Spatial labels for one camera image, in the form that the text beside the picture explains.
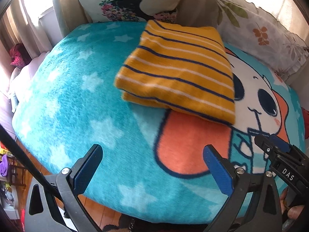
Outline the person's right hand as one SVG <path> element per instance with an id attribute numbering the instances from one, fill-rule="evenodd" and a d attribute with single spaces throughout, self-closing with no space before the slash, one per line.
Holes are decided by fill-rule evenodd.
<path id="1" fill-rule="evenodd" d="M 286 211 L 286 206 L 284 205 L 284 201 L 288 192 L 288 187 L 286 187 L 281 195 L 280 195 L 280 205 L 281 205 L 281 213 L 283 214 Z M 288 218 L 296 220 L 300 213 L 302 212 L 304 205 L 294 206 L 288 210 Z"/>

